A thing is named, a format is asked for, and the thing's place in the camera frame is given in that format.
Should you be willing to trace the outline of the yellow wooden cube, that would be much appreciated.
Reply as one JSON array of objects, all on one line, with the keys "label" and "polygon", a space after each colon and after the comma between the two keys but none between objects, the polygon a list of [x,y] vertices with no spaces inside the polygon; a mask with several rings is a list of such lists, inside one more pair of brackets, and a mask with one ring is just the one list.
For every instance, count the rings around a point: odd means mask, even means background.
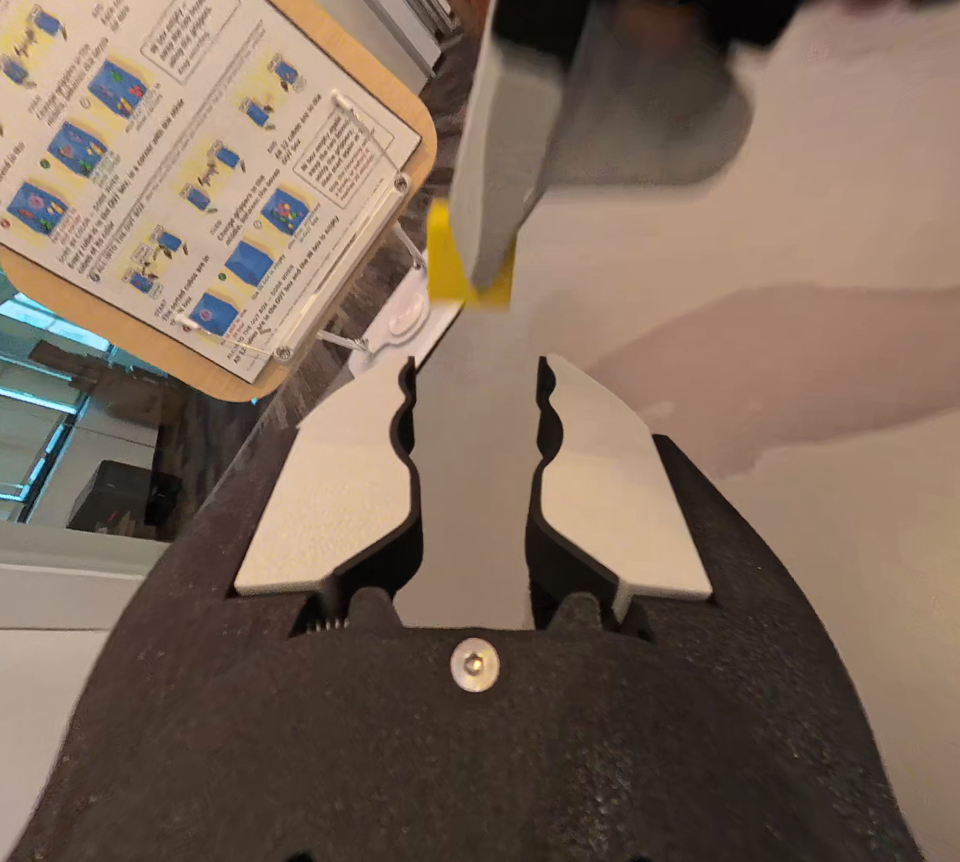
[{"label": "yellow wooden cube", "polygon": [[426,214],[427,292],[430,301],[462,304],[466,308],[509,308],[516,244],[510,245],[490,286],[477,289],[462,267],[450,227],[449,213],[449,201],[435,198]]}]

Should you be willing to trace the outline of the brown cardboard box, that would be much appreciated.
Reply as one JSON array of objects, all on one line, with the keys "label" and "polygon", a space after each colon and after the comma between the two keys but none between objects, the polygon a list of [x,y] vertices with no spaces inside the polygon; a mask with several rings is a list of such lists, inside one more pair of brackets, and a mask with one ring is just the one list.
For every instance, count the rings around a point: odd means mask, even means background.
[{"label": "brown cardboard box", "polygon": [[46,341],[39,341],[31,349],[30,361],[66,375],[73,389],[122,421],[156,427],[172,425],[186,409],[186,389],[175,380],[147,370],[66,352]]}]

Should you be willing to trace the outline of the large window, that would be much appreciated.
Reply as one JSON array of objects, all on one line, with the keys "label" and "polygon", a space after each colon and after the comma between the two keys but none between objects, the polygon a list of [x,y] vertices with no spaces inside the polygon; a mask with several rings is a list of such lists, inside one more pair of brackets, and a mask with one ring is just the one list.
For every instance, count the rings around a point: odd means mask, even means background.
[{"label": "large window", "polygon": [[23,522],[89,401],[71,383],[75,366],[106,360],[112,345],[6,277],[1,300],[1,517]]}]

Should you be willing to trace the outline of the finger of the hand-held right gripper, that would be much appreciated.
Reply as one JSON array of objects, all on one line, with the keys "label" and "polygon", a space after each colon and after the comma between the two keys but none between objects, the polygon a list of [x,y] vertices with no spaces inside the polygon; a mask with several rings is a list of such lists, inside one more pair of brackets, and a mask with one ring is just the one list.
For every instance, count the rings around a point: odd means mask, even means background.
[{"label": "finger of the hand-held right gripper", "polygon": [[484,40],[472,84],[450,188],[450,229],[469,283],[486,290],[537,192],[565,77],[550,56]]}]

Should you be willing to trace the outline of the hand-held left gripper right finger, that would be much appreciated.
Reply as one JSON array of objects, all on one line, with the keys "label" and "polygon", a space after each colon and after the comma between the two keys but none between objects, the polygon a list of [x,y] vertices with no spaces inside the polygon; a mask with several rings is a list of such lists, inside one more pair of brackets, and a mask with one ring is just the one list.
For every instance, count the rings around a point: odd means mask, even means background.
[{"label": "hand-held left gripper right finger", "polygon": [[714,588],[647,424],[556,354],[537,365],[539,453],[525,527],[534,628],[586,594],[605,629],[647,629],[647,604],[707,606]]}]

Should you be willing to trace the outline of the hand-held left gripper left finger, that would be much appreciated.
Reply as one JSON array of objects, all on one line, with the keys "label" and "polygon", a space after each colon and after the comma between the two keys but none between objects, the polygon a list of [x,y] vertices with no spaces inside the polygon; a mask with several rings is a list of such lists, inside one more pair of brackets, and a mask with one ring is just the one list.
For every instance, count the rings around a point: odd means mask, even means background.
[{"label": "hand-held left gripper left finger", "polygon": [[417,370],[393,354],[298,424],[234,578],[239,596],[314,597],[346,620],[365,589],[390,601],[423,561],[421,479],[412,459]]}]

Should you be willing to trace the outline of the black box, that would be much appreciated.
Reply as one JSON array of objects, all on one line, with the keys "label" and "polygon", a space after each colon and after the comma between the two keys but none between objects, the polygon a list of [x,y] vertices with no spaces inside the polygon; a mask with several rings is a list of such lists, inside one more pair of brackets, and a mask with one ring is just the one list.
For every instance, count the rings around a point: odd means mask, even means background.
[{"label": "black box", "polygon": [[182,487],[174,475],[103,460],[78,494],[66,528],[171,542],[177,533]]}]

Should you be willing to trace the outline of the printed instruction sheet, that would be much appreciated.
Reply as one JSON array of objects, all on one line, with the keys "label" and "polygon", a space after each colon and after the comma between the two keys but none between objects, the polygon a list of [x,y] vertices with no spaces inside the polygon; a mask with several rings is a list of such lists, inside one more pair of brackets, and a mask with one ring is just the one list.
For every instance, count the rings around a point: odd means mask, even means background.
[{"label": "printed instruction sheet", "polygon": [[1,0],[2,248],[246,383],[289,357],[337,216],[298,171],[340,88],[268,0]]}]

